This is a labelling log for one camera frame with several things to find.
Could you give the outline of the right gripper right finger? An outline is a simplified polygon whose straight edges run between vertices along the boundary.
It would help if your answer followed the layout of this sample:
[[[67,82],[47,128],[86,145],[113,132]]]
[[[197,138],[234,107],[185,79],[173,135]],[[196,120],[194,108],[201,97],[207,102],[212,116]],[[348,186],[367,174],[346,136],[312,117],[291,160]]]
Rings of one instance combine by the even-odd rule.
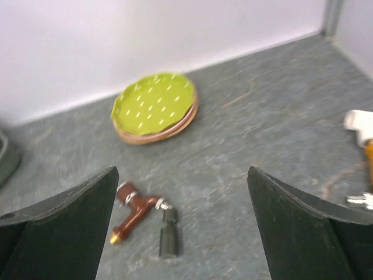
[[[333,204],[257,167],[247,184],[272,279],[372,279],[372,212]]]

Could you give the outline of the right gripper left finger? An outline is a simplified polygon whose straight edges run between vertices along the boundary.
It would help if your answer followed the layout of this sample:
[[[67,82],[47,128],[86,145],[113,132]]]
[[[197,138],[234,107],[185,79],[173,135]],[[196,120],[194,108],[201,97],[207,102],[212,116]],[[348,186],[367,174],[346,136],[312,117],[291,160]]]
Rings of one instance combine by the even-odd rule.
[[[1,216],[1,279],[95,279],[117,191],[109,167]]]

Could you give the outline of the orange faucet with white elbow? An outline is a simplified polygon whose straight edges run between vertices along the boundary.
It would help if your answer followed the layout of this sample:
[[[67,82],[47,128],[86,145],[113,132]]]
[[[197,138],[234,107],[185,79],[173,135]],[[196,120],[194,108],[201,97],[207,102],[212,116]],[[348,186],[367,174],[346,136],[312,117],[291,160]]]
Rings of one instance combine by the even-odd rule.
[[[369,177],[372,187],[372,112],[350,110],[344,117],[344,128],[356,133],[357,145],[364,150],[369,162]],[[349,205],[372,210],[372,190],[362,195],[352,195],[346,198]]]

